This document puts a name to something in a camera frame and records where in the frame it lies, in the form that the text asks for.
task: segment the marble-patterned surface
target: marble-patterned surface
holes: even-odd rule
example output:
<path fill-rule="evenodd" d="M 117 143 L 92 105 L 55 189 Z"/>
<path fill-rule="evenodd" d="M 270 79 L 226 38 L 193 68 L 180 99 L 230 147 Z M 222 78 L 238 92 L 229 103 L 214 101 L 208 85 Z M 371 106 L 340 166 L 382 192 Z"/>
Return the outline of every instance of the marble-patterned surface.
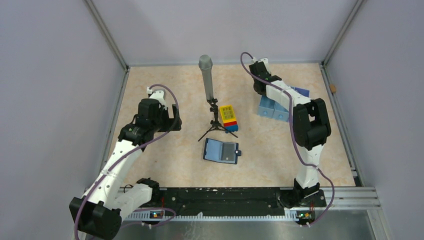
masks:
<path fill-rule="evenodd" d="M 317 63 L 271 64 L 272 73 L 288 85 L 310 90 L 311 98 L 327 103 L 332 134 L 321 154 L 320 167 L 336 186 L 354 186 L 351 169 L 336 124 L 323 78 Z M 146 87 L 161 83 L 175 93 L 182 119 L 182 130 L 173 131 L 149 145 L 132 166 L 126 184 L 140 178 L 152 178 L 161 187 L 280 187 L 293 186 L 300 167 L 286 122 L 256 114 L 260 95 L 253 90 L 252 78 L 237 65 L 214 65 L 214 96 L 218 105 L 231 104 L 239 131 L 238 138 L 222 131 L 207 137 L 239 143 L 243 155 L 238 164 L 223 164 L 202 159 L 204 139 L 199 137 L 210 127 L 213 114 L 206 102 L 202 74 L 196 65 L 132 67 L 125 88 L 114 132 L 131 121 L 138 103 L 146 98 Z M 166 100 L 173 103 L 168 94 Z M 329 183 L 321 178 L 322 186 Z"/>

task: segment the white wall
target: white wall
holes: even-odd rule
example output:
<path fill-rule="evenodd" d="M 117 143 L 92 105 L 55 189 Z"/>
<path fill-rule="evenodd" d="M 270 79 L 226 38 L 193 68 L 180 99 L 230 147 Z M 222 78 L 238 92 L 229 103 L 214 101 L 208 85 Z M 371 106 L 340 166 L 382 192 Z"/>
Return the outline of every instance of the white wall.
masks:
<path fill-rule="evenodd" d="M 324 59 L 356 0 L 94 0 L 129 65 Z"/>
<path fill-rule="evenodd" d="M 328 68 L 394 239 L 422 239 L 424 1 L 367 1 Z"/>
<path fill-rule="evenodd" d="M 0 239 L 69 239 L 123 70 L 82 0 L 0 3 Z"/>

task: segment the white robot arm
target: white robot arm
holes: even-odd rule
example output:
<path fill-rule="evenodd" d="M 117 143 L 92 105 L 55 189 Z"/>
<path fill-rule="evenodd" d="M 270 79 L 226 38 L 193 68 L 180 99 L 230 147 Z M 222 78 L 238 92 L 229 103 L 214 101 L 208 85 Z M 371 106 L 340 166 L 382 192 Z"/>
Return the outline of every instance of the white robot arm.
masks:
<path fill-rule="evenodd" d="M 297 144 L 297 149 L 304 163 L 318 166 L 320 164 L 321 151 L 331 134 L 330 122 L 328 119 L 325 102 L 321 99 L 310 99 L 303 96 L 284 81 L 272 75 L 267 58 L 260 60 L 252 59 L 253 64 L 249 66 L 250 72 L 266 82 L 281 88 L 265 84 L 255 78 L 254 90 L 260 94 L 274 100 L 286 109 L 292 105 L 293 132 Z M 291 95 L 292 104 L 290 105 L 289 96 Z M 301 164 L 299 172 L 294 179 L 294 196 L 297 196 L 295 202 L 299 202 L 308 196 L 317 193 L 320 189 L 318 170 L 313 166 Z"/>
<path fill-rule="evenodd" d="M 69 204 L 74 222 L 82 207 L 78 220 L 79 231 L 105 240 L 113 239 L 125 218 L 152 198 L 150 181 L 144 181 L 147 184 L 135 184 L 118 196 L 128 171 L 145 149 L 136 148 L 152 141 L 156 132 L 181 129 L 181 119 L 175 104 L 172 105 L 174 118 L 169 118 L 164 89 L 153 91 L 148 88 L 147 93 L 149 98 L 142 99 L 138 104 L 138 113 L 131 123 L 121 129 L 115 148 L 95 182 L 82 198 L 74 197 Z"/>

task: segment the microphone stand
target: microphone stand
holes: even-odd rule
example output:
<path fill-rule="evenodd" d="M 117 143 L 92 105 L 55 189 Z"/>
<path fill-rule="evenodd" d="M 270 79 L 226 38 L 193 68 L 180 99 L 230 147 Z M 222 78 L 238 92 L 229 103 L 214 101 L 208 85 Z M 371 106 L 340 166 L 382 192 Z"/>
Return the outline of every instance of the microphone stand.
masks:
<path fill-rule="evenodd" d="M 206 134 L 208 134 L 209 132 L 212 132 L 212 131 L 225 131 L 226 133 L 230 133 L 234 137 L 238 138 L 238 136 L 236 136 L 234 133 L 232 133 L 231 131 L 229 131 L 228 129 L 226 129 L 220 123 L 220 121 L 218 121 L 218 106 L 217 106 L 217 102 L 218 102 L 218 99 L 216 99 L 216 98 L 213 98 L 211 100 L 207 100 L 207 103 L 210 105 L 209 110 L 213 113 L 214 120 L 211 120 L 210 121 L 210 124 L 212 126 L 201 136 L 201 138 L 199 138 L 199 140 L 197 140 L 198 142 L 200 142 L 200 140 L 202 140 L 202 138 L 204 136 L 206 136 Z"/>

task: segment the red block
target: red block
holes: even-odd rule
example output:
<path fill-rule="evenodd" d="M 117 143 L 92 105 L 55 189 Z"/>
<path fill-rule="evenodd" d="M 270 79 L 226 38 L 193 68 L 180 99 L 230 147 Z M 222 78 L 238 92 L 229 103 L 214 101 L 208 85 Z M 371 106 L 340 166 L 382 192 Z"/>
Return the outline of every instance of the red block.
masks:
<path fill-rule="evenodd" d="M 229 127 L 229 126 L 233 126 L 233 125 L 237 125 L 237 121 L 231 121 L 231 122 L 224 123 L 225 128 Z"/>

